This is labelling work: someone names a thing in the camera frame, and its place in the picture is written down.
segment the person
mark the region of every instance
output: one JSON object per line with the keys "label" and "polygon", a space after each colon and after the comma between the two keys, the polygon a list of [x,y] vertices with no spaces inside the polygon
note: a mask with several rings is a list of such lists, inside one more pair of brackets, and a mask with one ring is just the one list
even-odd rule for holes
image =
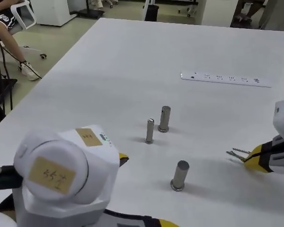
{"label": "person", "polygon": [[[252,3],[252,5],[250,6],[248,13],[243,15],[241,14],[241,11],[247,2]],[[251,23],[251,17],[263,7],[264,2],[265,0],[239,0],[232,23],[240,23],[243,26],[249,26]]]}
{"label": "person", "polygon": [[10,7],[18,2],[19,0],[0,0],[0,40],[9,52],[19,60],[21,73],[25,75],[28,80],[33,81],[39,79],[40,75],[33,69],[31,64],[26,61],[16,40],[9,33],[9,30],[17,23]]}

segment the white power strip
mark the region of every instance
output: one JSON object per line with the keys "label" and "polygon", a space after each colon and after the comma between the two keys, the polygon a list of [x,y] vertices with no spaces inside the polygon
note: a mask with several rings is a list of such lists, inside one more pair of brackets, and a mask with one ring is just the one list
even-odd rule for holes
{"label": "white power strip", "polygon": [[224,84],[238,84],[256,87],[271,87],[268,80],[248,77],[220,76],[202,72],[181,72],[181,79],[196,80]]}

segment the person's leg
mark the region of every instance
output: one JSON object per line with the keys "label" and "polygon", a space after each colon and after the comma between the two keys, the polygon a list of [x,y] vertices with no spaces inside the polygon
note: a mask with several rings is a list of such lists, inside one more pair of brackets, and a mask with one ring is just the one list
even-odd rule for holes
{"label": "person's leg", "polygon": [[250,6],[250,9],[247,13],[247,17],[251,18],[255,15],[263,6],[264,0],[255,0],[254,3]]}
{"label": "person's leg", "polygon": [[21,52],[18,43],[14,37],[9,33],[6,26],[0,22],[0,39],[10,53],[17,58],[20,62],[25,62],[23,53]]}
{"label": "person's leg", "polygon": [[235,9],[235,12],[233,14],[233,18],[232,18],[232,21],[231,21],[231,26],[234,25],[234,23],[237,23],[239,21],[238,17],[242,11],[242,9],[244,8],[244,0],[239,0],[238,3],[237,3],[237,7]]}
{"label": "person's leg", "polygon": [[24,55],[19,48],[14,37],[9,33],[16,23],[14,15],[10,10],[0,12],[0,40],[10,53],[20,62],[20,69],[23,75],[27,76],[29,80],[39,79],[39,74],[33,67],[25,60]]}

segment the chair wheel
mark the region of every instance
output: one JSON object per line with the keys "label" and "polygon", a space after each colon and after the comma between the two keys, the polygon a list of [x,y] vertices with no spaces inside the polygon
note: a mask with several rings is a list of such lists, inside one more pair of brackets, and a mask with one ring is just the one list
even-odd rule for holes
{"label": "chair wheel", "polygon": [[42,53],[42,54],[40,54],[40,57],[41,57],[42,59],[46,59],[46,58],[47,58],[47,55],[46,55],[45,53]]}

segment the white sneaker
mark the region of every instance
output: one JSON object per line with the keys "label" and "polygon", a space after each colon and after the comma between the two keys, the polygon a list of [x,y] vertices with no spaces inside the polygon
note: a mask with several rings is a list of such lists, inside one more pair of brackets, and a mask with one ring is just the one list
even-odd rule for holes
{"label": "white sneaker", "polygon": [[98,6],[98,9],[103,8],[102,0],[97,0],[97,6]]}
{"label": "white sneaker", "polygon": [[34,70],[30,63],[24,62],[20,65],[21,73],[28,78],[30,81],[39,79],[39,73]]}

